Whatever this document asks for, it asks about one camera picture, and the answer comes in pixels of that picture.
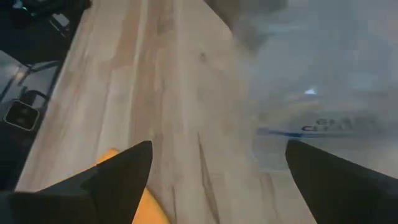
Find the orange object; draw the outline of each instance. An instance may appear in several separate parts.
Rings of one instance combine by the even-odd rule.
[[[97,164],[104,162],[107,159],[117,155],[119,151],[115,148],[109,149],[101,158],[97,161]],[[144,189],[141,201],[139,202],[136,216],[134,217],[132,224],[169,224],[169,220],[166,214],[157,203],[156,199],[149,192],[147,188]]]

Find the plastic bag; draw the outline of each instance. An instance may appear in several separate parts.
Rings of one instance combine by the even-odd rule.
[[[266,12],[249,2],[235,30],[256,40],[241,68],[261,167],[286,170],[290,138],[376,164],[398,127],[398,1],[272,0],[282,3]]]

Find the blue stripe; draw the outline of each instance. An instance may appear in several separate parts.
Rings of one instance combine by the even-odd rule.
[[[279,136],[285,136],[289,138],[347,138],[349,134],[315,134],[315,133],[291,133],[285,131],[271,130],[268,128],[257,129],[258,135],[269,135],[275,134]]]

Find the orange cloth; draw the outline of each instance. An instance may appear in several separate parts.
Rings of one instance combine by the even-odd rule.
[[[97,164],[117,155],[117,149],[110,149],[97,161]],[[132,224],[169,224],[166,214],[157,203],[156,199],[147,188],[144,189],[141,201],[139,202],[136,216]]]

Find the wood grain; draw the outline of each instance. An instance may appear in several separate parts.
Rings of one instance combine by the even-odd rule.
[[[150,139],[148,188],[172,223],[314,223],[290,174],[260,173],[228,27],[202,0],[95,0],[18,190]]]

